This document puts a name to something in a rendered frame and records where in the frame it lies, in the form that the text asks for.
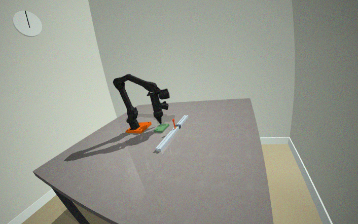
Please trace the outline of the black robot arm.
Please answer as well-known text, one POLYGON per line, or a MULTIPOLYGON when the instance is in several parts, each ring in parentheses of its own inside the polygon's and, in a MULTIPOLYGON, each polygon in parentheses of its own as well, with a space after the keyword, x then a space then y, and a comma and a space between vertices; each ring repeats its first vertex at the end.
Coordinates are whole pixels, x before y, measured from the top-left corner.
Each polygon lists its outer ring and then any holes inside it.
MULTIPOLYGON (((130 128, 131 128, 130 130, 136 130, 138 127, 140 127, 138 121, 136 120, 138 111, 137 111, 136 107, 132 106, 130 99, 127 95, 127 92, 125 90, 124 82, 127 80, 129 80, 133 83, 136 83, 140 86, 143 86, 147 91, 149 91, 147 96, 150 96, 152 102, 158 101, 159 98, 162 100, 162 99, 167 99, 170 97, 169 97, 169 92, 168 92, 167 88, 160 90, 157 87, 156 83, 144 81, 144 80, 139 79, 135 76, 132 76, 131 74, 127 74, 121 78, 115 78, 113 81, 113 84, 116 87, 116 89, 118 89, 118 91, 120 92, 120 95, 123 98, 123 102, 127 108, 128 119, 126 120, 126 122, 129 123, 130 128)), ((159 104, 159 110, 161 110, 161 109, 168 110, 168 104, 166 103, 166 101, 159 104)))

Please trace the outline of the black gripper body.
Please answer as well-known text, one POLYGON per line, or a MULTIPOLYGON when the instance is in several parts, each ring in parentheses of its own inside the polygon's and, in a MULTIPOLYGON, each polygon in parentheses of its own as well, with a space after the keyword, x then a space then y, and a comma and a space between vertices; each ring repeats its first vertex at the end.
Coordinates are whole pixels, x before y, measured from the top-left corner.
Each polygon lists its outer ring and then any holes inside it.
POLYGON ((162 110, 159 110, 159 104, 160 104, 159 100, 155 101, 155 102, 152 102, 153 111, 154 111, 153 112, 154 117, 163 115, 162 110))

